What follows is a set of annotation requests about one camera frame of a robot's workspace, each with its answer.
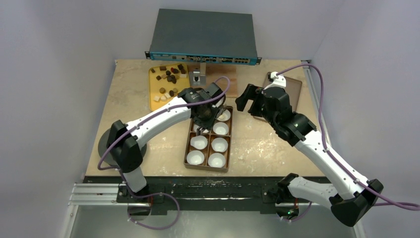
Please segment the metal tongs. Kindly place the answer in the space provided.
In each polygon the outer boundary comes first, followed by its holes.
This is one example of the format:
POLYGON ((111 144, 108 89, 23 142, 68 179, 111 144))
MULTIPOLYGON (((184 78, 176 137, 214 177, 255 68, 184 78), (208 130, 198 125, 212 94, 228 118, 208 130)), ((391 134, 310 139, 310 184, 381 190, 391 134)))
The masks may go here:
POLYGON ((203 128, 203 127, 198 126, 198 127, 195 129, 195 132, 196 132, 196 134, 197 134, 197 135, 201 135, 201 134, 206 134, 206 133, 209 133, 209 130, 208 130, 208 129, 205 129, 205 128, 203 128))

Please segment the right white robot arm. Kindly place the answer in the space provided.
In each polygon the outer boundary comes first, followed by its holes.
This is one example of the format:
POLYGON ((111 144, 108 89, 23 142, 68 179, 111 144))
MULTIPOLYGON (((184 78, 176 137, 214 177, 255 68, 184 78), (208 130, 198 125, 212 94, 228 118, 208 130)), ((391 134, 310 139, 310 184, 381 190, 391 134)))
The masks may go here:
POLYGON ((309 158, 330 183, 318 183, 290 173, 277 184, 276 203, 296 198, 328 208, 342 224, 352 227, 376 203, 383 184, 358 174, 333 149, 322 146, 322 134, 305 115, 294 112, 289 95, 281 87, 262 87, 248 84, 236 100, 238 111, 247 102, 249 114, 265 119, 276 135, 309 158))

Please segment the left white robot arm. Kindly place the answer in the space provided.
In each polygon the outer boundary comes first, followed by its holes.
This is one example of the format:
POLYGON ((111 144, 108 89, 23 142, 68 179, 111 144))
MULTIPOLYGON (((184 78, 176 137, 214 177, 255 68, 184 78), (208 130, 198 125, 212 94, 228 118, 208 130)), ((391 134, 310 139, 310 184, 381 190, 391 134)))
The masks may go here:
POLYGON ((225 93, 215 83, 205 89, 185 88, 160 109, 128 123, 117 120, 111 125, 104 155, 110 155, 116 162, 129 188, 128 196, 134 202, 141 203, 148 196, 147 181, 141 169, 142 149, 148 141, 189 119, 200 130, 211 129, 222 114, 225 93))

